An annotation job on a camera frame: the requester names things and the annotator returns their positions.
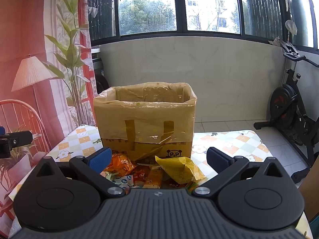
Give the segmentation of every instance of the floor tile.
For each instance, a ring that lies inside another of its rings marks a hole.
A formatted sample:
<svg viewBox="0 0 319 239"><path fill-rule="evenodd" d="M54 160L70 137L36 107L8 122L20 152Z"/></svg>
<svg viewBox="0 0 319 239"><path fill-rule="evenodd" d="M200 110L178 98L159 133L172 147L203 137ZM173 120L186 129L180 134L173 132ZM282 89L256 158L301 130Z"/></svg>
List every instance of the floor tile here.
<svg viewBox="0 0 319 239"><path fill-rule="evenodd" d="M288 143L288 141L275 129L257 131L256 134L268 148Z"/></svg>
<svg viewBox="0 0 319 239"><path fill-rule="evenodd" d="M205 132L225 132L230 131L226 122L202 122Z"/></svg>
<svg viewBox="0 0 319 239"><path fill-rule="evenodd" d="M301 171L307 167L306 163L304 161L300 161L295 164L287 165L284 167L286 172L291 176L294 172Z"/></svg>
<svg viewBox="0 0 319 239"><path fill-rule="evenodd" d="M226 124L229 127L230 131L251 129L251 126L246 122L246 120L226 121Z"/></svg>
<svg viewBox="0 0 319 239"><path fill-rule="evenodd" d="M274 129L273 127L263 127L262 129L256 129L254 128L254 123L255 122L265 122L265 121L268 121L266 119L258 119L258 120L246 120L246 122L249 124L249 126L251 127L250 129L252 131L264 131L264 130L267 130L267 129Z"/></svg>
<svg viewBox="0 0 319 239"><path fill-rule="evenodd" d="M194 132L195 132L195 133L204 133L204 132L205 132L205 131L204 131L204 128L203 128L203 125L202 125L201 122L195 123L195 125L194 125Z"/></svg>
<svg viewBox="0 0 319 239"><path fill-rule="evenodd" d="M268 147L268 149L271 154L278 159L282 166L287 166L302 161L301 156L290 144Z"/></svg>

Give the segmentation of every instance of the bike handlebar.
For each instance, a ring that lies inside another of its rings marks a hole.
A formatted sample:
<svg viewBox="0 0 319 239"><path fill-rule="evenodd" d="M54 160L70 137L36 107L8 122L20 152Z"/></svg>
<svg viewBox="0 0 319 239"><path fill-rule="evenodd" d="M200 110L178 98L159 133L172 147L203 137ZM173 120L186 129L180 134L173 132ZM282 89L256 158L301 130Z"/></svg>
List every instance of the bike handlebar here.
<svg viewBox="0 0 319 239"><path fill-rule="evenodd" d="M288 59L290 59L291 61L294 61L294 62L299 62L299 61L304 60L304 61L312 64L313 66L319 68L319 64L316 64L315 62L309 60L308 58L306 58L306 56L298 56L298 57L296 57L294 55L291 55L289 53L285 53L284 52L284 57L286 57L286 58L288 58Z"/></svg>

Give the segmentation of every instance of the table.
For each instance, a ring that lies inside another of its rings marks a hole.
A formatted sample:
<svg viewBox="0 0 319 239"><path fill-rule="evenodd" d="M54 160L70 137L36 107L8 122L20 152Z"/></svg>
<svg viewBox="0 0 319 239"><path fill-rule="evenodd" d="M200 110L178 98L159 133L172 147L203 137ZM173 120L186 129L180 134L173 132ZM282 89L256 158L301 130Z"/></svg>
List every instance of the table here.
<svg viewBox="0 0 319 239"><path fill-rule="evenodd" d="M67 162L74 156L87 157L102 147L98 128L83 124L58 143L47 155L53 157L56 162ZM206 176L199 184L217 175L217 172L206 161L209 147L215 147L231 157L244 156L251 162L262 162L272 156L262 140L252 130L194 133L191 159ZM9 194L12 200L28 175ZM305 214L302 215L296 229L302 234L306 232L307 237L313 239Z"/></svg>

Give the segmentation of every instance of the floor lamp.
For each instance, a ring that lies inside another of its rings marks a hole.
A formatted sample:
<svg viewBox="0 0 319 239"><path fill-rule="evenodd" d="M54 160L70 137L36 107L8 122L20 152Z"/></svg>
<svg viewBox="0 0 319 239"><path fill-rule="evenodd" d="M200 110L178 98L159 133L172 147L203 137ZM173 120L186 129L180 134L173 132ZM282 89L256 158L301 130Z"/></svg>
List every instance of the floor lamp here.
<svg viewBox="0 0 319 239"><path fill-rule="evenodd" d="M33 90L33 95L35 98L35 104L37 107L36 110L39 113L39 116L41 118L38 100L37 100L37 96L36 96L33 85L37 82L41 82L43 80L51 79L54 77L56 77L56 75L53 74L51 71L49 71L37 57L28 57L21 61L16 77L14 78L11 91L12 92L17 91L31 85ZM50 142L46 135L46 131L44 130L44 132L45 132L46 140L49 144L49 147L51 147Z"/></svg>

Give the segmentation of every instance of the orange snack package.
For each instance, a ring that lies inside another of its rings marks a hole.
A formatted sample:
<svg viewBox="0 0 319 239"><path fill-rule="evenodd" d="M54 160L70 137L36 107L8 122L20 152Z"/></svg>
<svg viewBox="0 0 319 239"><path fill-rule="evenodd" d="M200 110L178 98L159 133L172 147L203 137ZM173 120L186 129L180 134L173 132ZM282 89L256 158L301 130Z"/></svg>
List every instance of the orange snack package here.
<svg viewBox="0 0 319 239"><path fill-rule="evenodd" d="M162 184L163 169L160 166L152 166L147 176L143 189L159 189Z"/></svg>
<svg viewBox="0 0 319 239"><path fill-rule="evenodd" d="M120 176L126 176L137 165L132 162L127 155L124 154L113 154L111 163L104 169L107 172L118 172Z"/></svg>

